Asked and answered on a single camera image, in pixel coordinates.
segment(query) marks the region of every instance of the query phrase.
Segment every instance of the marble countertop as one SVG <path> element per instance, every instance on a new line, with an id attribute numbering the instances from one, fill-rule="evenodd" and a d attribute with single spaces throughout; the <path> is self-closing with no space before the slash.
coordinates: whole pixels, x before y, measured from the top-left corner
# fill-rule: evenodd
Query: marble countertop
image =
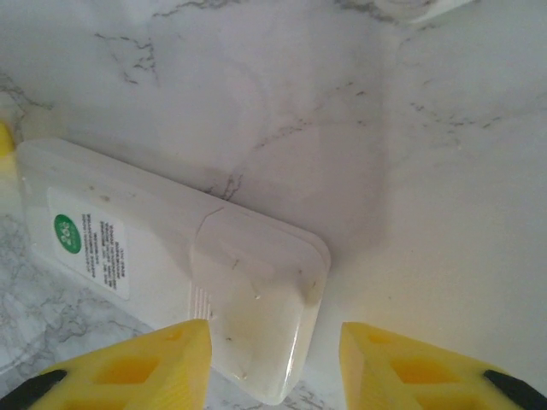
<path id="1" fill-rule="evenodd" d="M 547 391 L 544 2 L 418 27 L 351 0 L 30 4 L 0 0 L 0 117 L 17 138 L 67 138 L 326 241 L 303 381 L 279 408 L 344 408 L 345 320 Z M 35 267 L 6 198 L 0 394 L 148 330 Z M 266 408 L 218 375 L 208 406 Z"/>

